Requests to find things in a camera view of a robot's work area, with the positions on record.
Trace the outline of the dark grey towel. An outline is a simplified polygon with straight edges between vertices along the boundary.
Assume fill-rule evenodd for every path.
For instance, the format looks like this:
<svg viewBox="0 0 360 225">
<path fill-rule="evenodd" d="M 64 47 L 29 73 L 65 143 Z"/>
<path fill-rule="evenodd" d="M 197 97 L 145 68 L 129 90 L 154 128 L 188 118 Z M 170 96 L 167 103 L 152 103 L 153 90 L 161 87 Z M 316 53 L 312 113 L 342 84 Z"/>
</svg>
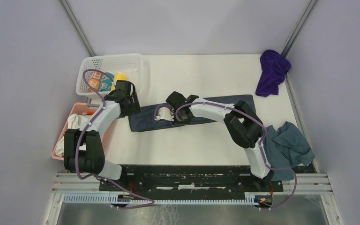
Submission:
<svg viewBox="0 0 360 225">
<path fill-rule="evenodd" d="M 220 97 L 207 97 L 206 100 L 219 102 L 223 104 L 235 104 L 238 101 L 246 102 L 251 109 L 255 112 L 255 104 L 252 95 L 232 95 Z M 168 128 L 182 127 L 182 124 L 172 124 L 167 120 L 155 120 L 156 110 L 161 108 L 171 108 L 168 103 L 161 103 L 156 105 L 148 105 L 141 107 L 141 112 L 130 115 L 128 117 L 130 130 L 132 132 L 146 132 Z"/>
</svg>

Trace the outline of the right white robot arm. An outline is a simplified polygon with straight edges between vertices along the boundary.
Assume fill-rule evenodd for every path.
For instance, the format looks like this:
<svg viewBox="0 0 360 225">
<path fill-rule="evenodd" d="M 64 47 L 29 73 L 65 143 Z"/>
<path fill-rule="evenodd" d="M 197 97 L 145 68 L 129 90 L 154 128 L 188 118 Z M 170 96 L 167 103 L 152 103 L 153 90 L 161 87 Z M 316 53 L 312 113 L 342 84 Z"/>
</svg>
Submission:
<svg viewBox="0 0 360 225">
<path fill-rule="evenodd" d="M 244 101 L 225 104 L 206 100 L 197 95 L 184 97 L 174 91 L 166 99 L 170 117 L 156 116 L 172 124 L 189 125 L 194 118 L 205 118 L 225 125 L 231 139 L 245 151 L 250 163 L 252 186 L 264 191 L 271 185 L 274 172 L 271 170 L 263 140 L 267 130 L 253 109 Z"/>
</svg>

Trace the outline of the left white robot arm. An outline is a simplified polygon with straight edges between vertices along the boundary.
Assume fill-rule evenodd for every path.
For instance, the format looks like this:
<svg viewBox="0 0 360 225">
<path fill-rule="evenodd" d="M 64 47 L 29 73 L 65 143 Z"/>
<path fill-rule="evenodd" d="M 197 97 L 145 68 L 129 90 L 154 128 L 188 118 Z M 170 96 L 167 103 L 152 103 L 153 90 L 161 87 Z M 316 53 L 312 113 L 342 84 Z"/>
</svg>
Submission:
<svg viewBox="0 0 360 225">
<path fill-rule="evenodd" d="M 87 122 L 64 133 L 65 169 L 98 175 L 110 179 L 116 190 L 126 189 L 129 179 L 122 174 L 121 165 L 106 160 L 102 137 L 116 119 L 140 111 L 135 85 L 118 80 L 115 89 L 102 98 L 99 108 Z"/>
</svg>

